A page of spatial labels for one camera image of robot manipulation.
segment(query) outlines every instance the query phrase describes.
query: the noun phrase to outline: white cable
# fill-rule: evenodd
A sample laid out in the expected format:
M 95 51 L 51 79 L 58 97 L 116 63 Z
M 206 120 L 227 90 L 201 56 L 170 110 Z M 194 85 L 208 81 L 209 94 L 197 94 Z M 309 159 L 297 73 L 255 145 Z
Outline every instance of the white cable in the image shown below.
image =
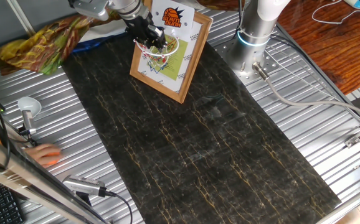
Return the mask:
M 288 105 L 292 105 L 292 106 L 338 105 L 338 106 L 344 106 L 344 107 L 350 108 L 350 109 L 360 113 L 360 108 L 357 108 L 357 107 L 352 106 L 347 103 L 337 102 L 337 101 L 317 101 L 317 102 L 306 102 L 306 103 L 292 102 L 292 101 L 289 101 L 289 100 L 285 99 L 284 97 L 282 97 L 276 91 L 276 89 L 274 88 L 273 84 L 271 83 L 271 81 L 269 79 L 266 80 L 266 83 L 269 85 L 269 87 L 272 89 L 273 93 L 278 97 L 278 99 L 280 99 L 282 102 L 284 102 Z
M 155 57 L 167 57 L 169 55 L 172 55 L 172 54 L 176 53 L 176 51 L 179 49 L 179 45 L 180 45 L 179 37 L 174 36 L 174 39 L 176 40 L 176 49 L 174 49 L 172 52 L 169 52 L 167 54 L 154 54 L 154 53 L 151 53 L 151 52 L 147 52 L 147 51 L 145 51 L 145 49 L 141 48 L 140 44 L 136 40 L 134 40 L 134 42 L 136 43 L 138 48 L 145 54 L 148 54 L 150 56 L 155 56 Z
M 350 13 L 349 15 L 347 15 L 345 18 L 343 18 L 343 19 L 341 20 L 341 22 L 321 21 L 321 20 L 315 19 L 315 13 L 316 13 L 317 11 L 319 11 L 320 9 L 322 9 L 322 8 L 324 8 L 324 7 L 332 6 L 332 5 L 334 5 L 334 4 L 337 4 L 337 3 L 341 2 L 341 1 L 342 1 L 342 0 L 338 0 L 338 1 L 336 1 L 336 2 L 332 2 L 332 3 L 329 3 L 329 4 L 326 4 L 326 5 L 324 5 L 324 6 L 319 7 L 318 9 L 316 9 L 315 12 L 313 12 L 313 14 L 311 15 L 311 18 L 312 18 L 314 21 L 316 21 L 316 22 L 321 22 L 321 23 L 325 23 L 325 24 L 342 24 L 342 22 L 343 22 L 345 19 L 347 19 L 349 16 L 353 15 L 353 13 L 355 13 L 355 12 L 360 12 L 360 10 L 355 10 L 355 11 L 353 11 L 352 13 Z
M 312 84 L 310 84 L 308 81 L 300 78 L 297 74 L 295 74 L 295 73 L 291 72 L 289 69 L 285 68 L 285 66 L 283 66 L 283 65 L 282 65 L 280 62 L 278 62 L 277 60 L 275 60 L 275 58 L 274 58 L 273 56 L 271 56 L 271 55 L 267 52 L 267 50 L 265 50 L 265 51 L 266 51 L 266 53 L 275 61 L 275 63 L 279 64 L 279 66 L 281 66 L 281 67 L 282 67 L 283 69 L 285 69 L 287 72 L 289 72 L 289 73 L 291 73 L 293 76 L 299 78 L 301 81 L 305 82 L 307 85 L 309 85 L 309 86 L 315 88 L 316 90 L 320 91 L 322 94 L 327 95 L 327 96 L 331 97 L 332 99 L 338 100 L 338 99 L 335 98 L 334 96 L 331 96 L 330 94 L 328 94 L 328 93 L 320 90 L 319 88 L 317 88 L 317 87 L 313 86 Z

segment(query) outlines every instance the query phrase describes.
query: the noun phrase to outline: metal rod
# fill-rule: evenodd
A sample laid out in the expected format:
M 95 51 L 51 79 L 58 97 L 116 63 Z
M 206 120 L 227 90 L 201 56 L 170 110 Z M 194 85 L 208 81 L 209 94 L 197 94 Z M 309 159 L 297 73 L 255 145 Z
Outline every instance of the metal rod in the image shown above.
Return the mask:
M 5 163 L 6 150 L 7 149 L 0 145 L 0 164 Z M 32 167 L 27 165 L 27 162 L 30 161 L 24 162 L 12 153 L 8 165 L 9 170 L 0 173 L 0 183 L 18 191 L 26 197 L 34 199 L 36 202 L 45 205 L 76 223 L 106 223 L 106 221 L 85 202 L 74 200 L 73 197 L 69 195 L 72 194 L 72 196 L 75 196 L 73 192 L 69 190 L 68 192 L 64 192 L 57 188 L 57 186 L 49 182 L 49 180 L 39 173 L 42 172 L 42 170 L 32 169 Z M 35 194 L 34 192 L 32 194 L 30 188 L 48 195 L 49 198 L 46 198 L 46 196 L 42 197 L 40 194 Z
M 10 5 L 11 9 L 14 11 L 15 15 L 17 16 L 19 22 L 21 23 L 22 27 L 25 29 L 28 36 L 32 37 L 36 32 L 33 29 L 31 23 L 29 22 L 28 18 L 26 17 L 24 11 L 22 10 L 17 0 L 7 0 L 7 2 Z

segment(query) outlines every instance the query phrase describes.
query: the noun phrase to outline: colorful cloth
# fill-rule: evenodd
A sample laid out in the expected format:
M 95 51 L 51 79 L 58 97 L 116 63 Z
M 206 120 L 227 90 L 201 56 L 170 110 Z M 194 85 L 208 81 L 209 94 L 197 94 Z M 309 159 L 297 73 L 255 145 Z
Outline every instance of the colorful cloth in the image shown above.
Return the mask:
M 210 9 L 238 10 L 238 0 L 198 0 L 198 2 Z M 107 21 L 76 15 L 45 26 L 27 40 L 15 40 L 0 47 L 1 75 L 20 69 L 46 75 L 54 73 L 89 28 L 120 19 L 117 13 L 107 10 L 110 14 Z

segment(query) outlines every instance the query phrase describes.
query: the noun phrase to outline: wooden picture frame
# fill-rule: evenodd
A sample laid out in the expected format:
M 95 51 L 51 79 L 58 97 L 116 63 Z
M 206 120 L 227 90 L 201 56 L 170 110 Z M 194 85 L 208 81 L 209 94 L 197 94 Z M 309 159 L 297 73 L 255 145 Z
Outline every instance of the wooden picture frame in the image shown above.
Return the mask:
M 150 10 L 152 6 L 151 0 L 145 0 L 144 5 L 146 5 Z M 186 73 L 184 74 L 184 80 L 181 83 L 180 91 L 179 93 L 176 93 L 175 91 L 170 90 L 169 88 L 165 87 L 164 85 L 156 82 L 150 77 L 147 77 L 146 75 L 143 75 L 138 71 L 138 67 L 140 64 L 140 58 L 141 58 L 141 50 L 135 46 L 135 52 L 133 54 L 133 60 L 131 62 L 131 68 L 130 68 L 130 75 L 137 78 L 138 80 L 142 81 L 143 83 L 151 86 L 155 90 L 160 91 L 161 93 L 165 94 L 166 96 L 176 100 L 179 103 L 183 103 L 186 99 L 186 95 L 188 92 L 188 89 L 191 84 L 191 80 L 194 76 L 195 70 L 198 65 L 199 58 L 201 57 L 202 50 L 205 46 L 205 42 L 207 39 L 207 36 L 209 35 L 209 29 L 212 25 L 212 19 L 208 16 L 205 16 L 199 12 L 195 12 L 194 14 L 194 21 L 202 24 L 202 27 L 199 31 L 199 35 L 197 38 L 196 45 L 194 47 L 194 50 L 192 51 L 191 59 L 188 64 Z

